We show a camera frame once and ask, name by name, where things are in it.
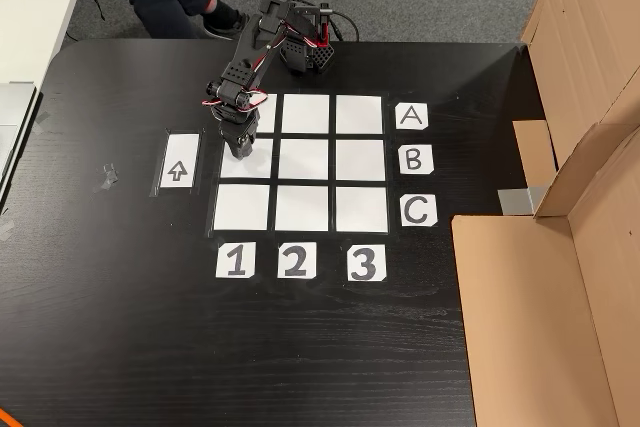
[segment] sneaker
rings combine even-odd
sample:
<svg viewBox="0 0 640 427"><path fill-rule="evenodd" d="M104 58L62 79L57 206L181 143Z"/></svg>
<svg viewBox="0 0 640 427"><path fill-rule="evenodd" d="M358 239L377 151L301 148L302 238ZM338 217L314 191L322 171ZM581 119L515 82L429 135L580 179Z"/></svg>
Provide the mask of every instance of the sneaker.
<svg viewBox="0 0 640 427"><path fill-rule="evenodd" d="M249 22L249 16L247 14L240 14L240 18L233 24L233 27L230 29L217 29L212 26L206 17L202 18L202 27L204 28L205 33L209 37L215 37L217 39L225 39L225 40L235 40L240 37L242 30Z"/></svg>

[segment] number 1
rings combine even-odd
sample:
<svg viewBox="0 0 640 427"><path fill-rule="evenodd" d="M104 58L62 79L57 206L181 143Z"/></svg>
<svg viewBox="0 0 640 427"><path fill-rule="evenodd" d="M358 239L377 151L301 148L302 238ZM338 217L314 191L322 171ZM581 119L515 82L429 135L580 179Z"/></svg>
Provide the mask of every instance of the number 1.
<svg viewBox="0 0 640 427"><path fill-rule="evenodd" d="M240 268L242 267L242 248L243 247L244 245L240 244L227 254L227 257L229 258L233 257L234 255L236 256L236 263L233 266L233 270L229 271L229 275L245 275L247 273L245 270L242 270Z"/></svg>

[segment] white paper square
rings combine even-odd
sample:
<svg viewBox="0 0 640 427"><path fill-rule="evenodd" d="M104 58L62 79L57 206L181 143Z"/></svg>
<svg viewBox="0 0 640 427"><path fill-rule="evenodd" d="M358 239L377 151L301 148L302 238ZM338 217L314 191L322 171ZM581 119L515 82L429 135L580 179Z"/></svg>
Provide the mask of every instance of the white paper square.
<svg viewBox="0 0 640 427"><path fill-rule="evenodd" d="M162 166L160 187L192 187L200 134L170 134Z"/></svg>
<svg viewBox="0 0 640 427"><path fill-rule="evenodd" d="M268 185L220 184L214 230L266 230Z"/></svg>
<svg viewBox="0 0 640 427"><path fill-rule="evenodd" d="M256 273L256 243L229 243L218 249L216 277L248 279Z"/></svg>
<svg viewBox="0 0 640 427"><path fill-rule="evenodd" d="M337 140L337 180L385 180L383 140Z"/></svg>
<svg viewBox="0 0 640 427"><path fill-rule="evenodd" d="M281 179L328 179L329 141L282 139L278 177Z"/></svg>
<svg viewBox="0 0 640 427"><path fill-rule="evenodd" d="M225 143L220 177L268 179L271 177L272 152L273 139L256 139L251 155L238 160L231 154L229 146Z"/></svg>
<svg viewBox="0 0 640 427"><path fill-rule="evenodd" d="M431 145L402 145L398 149L401 174L428 175L433 172Z"/></svg>
<svg viewBox="0 0 640 427"><path fill-rule="evenodd" d="M387 278L384 245L354 245L347 252L347 279L380 282Z"/></svg>
<svg viewBox="0 0 640 427"><path fill-rule="evenodd" d="M400 217L403 227L433 227L438 222L436 196L405 194L400 197Z"/></svg>
<svg viewBox="0 0 640 427"><path fill-rule="evenodd" d="M427 104L400 102L396 105L396 129L424 130L429 126Z"/></svg>
<svg viewBox="0 0 640 427"><path fill-rule="evenodd" d="M388 232L387 189L337 187L336 230L339 232Z"/></svg>
<svg viewBox="0 0 640 427"><path fill-rule="evenodd" d="M313 279L317 269L315 242L282 244L278 253L279 279Z"/></svg>
<svg viewBox="0 0 640 427"><path fill-rule="evenodd" d="M367 95L338 95L336 133L382 134L382 99Z"/></svg>
<svg viewBox="0 0 640 427"><path fill-rule="evenodd" d="M329 133L329 96L286 94L282 132L301 134Z"/></svg>
<svg viewBox="0 0 640 427"><path fill-rule="evenodd" d="M278 96L269 94L267 100L258 106L260 120L258 121L259 134L272 134L276 124L276 102Z"/></svg>
<svg viewBox="0 0 640 427"><path fill-rule="evenodd" d="M329 230L329 188L278 186L276 230Z"/></svg>

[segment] tape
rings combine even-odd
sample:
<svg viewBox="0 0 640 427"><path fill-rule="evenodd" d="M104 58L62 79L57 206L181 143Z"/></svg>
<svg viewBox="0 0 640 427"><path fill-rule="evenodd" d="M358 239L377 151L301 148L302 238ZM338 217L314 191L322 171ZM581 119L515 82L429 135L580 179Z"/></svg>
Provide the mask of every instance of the tape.
<svg viewBox="0 0 640 427"><path fill-rule="evenodd" d="M109 190L111 186L118 181L118 172L116 172L113 164L105 164L104 166L102 166L102 171L106 175L106 179L101 185L97 185L93 188L94 194L100 192L101 190Z"/></svg>
<svg viewBox="0 0 640 427"><path fill-rule="evenodd" d="M500 205L503 215L531 215L531 199L529 189L499 190Z"/></svg>
<svg viewBox="0 0 640 427"><path fill-rule="evenodd" d="M16 224L13 222L13 220L10 220L6 224L0 226L0 242L6 242L7 240L9 240L9 238L13 235L13 232L11 232L11 230L15 228L15 226Z"/></svg>
<svg viewBox="0 0 640 427"><path fill-rule="evenodd" d="M549 186L498 190L503 215L533 215Z"/></svg>
<svg viewBox="0 0 640 427"><path fill-rule="evenodd" d="M31 132L36 135L40 135L44 132L44 129L40 124L51 117L49 112L42 112L40 115L36 117L36 120L33 121L33 127L31 128Z"/></svg>

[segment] cardboard box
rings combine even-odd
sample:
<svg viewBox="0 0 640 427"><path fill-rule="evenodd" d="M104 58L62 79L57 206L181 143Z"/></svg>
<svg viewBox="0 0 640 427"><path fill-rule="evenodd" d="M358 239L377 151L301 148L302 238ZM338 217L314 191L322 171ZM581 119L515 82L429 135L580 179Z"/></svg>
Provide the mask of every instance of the cardboard box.
<svg viewBox="0 0 640 427"><path fill-rule="evenodd" d="M536 2L523 40L560 170L535 217L453 219L479 427L640 425L637 3ZM516 133L544 182L544 130Z"/></svg>

